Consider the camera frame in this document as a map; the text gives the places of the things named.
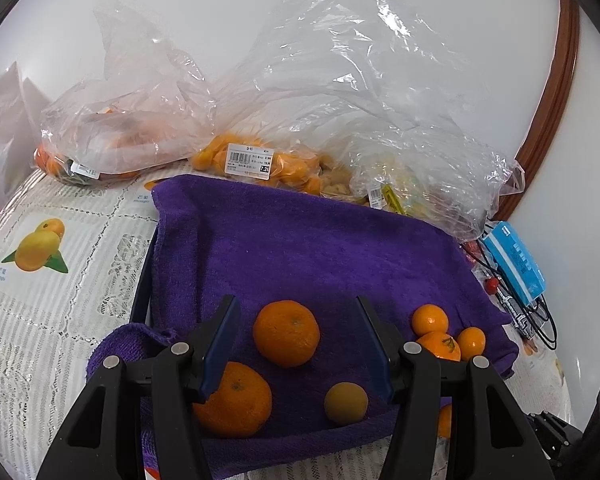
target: barcode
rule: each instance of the barcode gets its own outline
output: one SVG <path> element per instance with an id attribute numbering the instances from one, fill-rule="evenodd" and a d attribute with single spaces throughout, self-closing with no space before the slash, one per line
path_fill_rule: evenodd
<path id="1" fill-rule="evenodd" d="M 251 153 L 230 153 L 231 162 L 237 162 L 238 164 L 249 164 L 251 162 Z"/>

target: white lace tablecloth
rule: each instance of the white lace tablecloth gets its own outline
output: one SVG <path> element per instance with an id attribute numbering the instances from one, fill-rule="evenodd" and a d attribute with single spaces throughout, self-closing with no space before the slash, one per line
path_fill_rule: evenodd
<path id="1" fill-rule="evenodd" d="M 63 186 L 34 172 L 0 213 L 0 461 L 14 480 L 33 479 L 64 416 L 84 386 L 93 349 L 128 321 L 139 273 L 157 223 L 148 181 L 195 173 L 184 162 L 131 182 Z M 49 218 L 65 225 L 60 251 L 68 273 L 24 272 L 2 261 Z M 522 348 L 517 335 L 510 333 Z M 526 412 L 571 420 L 555 353 L 521 351 L 507 381 Z M 368 446 L 275 466 L 237 479 L 378 478 L 388 447 Z M 438 440 L 433 477 L 443 478 L 446 441 Z"/>

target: blue package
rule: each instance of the blue package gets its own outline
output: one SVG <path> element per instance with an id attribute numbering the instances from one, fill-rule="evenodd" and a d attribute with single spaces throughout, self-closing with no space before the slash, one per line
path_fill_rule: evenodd
<path id="1" fill-rule="evenodd" d="M 531 305 L 544 293 L 546 284 L 542 272 L 511 224 L 498 222 L 482 238 L 482 243 L 521 305 Z"/>

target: purple towel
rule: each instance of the purple towel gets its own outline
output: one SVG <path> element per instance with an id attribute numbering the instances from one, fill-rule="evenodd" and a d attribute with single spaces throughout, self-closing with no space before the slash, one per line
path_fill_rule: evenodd
<path id="1" fill-rule="evenodd" d="M 350 325 L 357 295 L 368 297 L 407 340 L 415 339 L 413 310 L 438 304 L 451 335 L 467 326 L 484 330 L 484 354 L 501 374 L 510 374 L 518 347 L 501 326 L 510 319 L 491 304 L 454 240 L 435 227 L 359 205 L 191 175 L 159 184 L 153 196 L 160 212 L 155 331 L 120 327 L 98 346 L 88 374 L 112 353 L 128 361 L 155 355 L 208 319 L 223 294 L 235 294 L 242 328 L 231 359 L 269 382 L 273 411 L 253 438 L 205 439 L 214 478 L 359 446 L 392 432 L 396 411 L 374 396 Z M 314 357 L 298 368 L 278 368 L 253 343 L 257 313 L 278 300 L 304 304 L 320 326 Z M 336 428 L 322 403 L 341 381 L 360 384 L 369 407 L 362 422 Z M 145 403 L 145 422 L 148 409 Z M 142 444 L 146 465 L 156 468 L 149 423 Z"/>

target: brown wooden trim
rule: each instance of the brown wooden trim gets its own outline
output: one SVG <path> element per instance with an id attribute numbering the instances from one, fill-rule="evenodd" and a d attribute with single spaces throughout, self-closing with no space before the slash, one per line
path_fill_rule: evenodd
<path id="1" fill-rule="evenodd" d="M 529 133 L 516 155 L 516 160 L 525 170 L 525 189 L 536 177 L 558 131 L 571 91 L 579 43 L 580 7 L 576 0 L 560 0 L 554 60 Z M 502 197 L 494 219 L 508 219 L 523 195 L 524 192 Z"/>

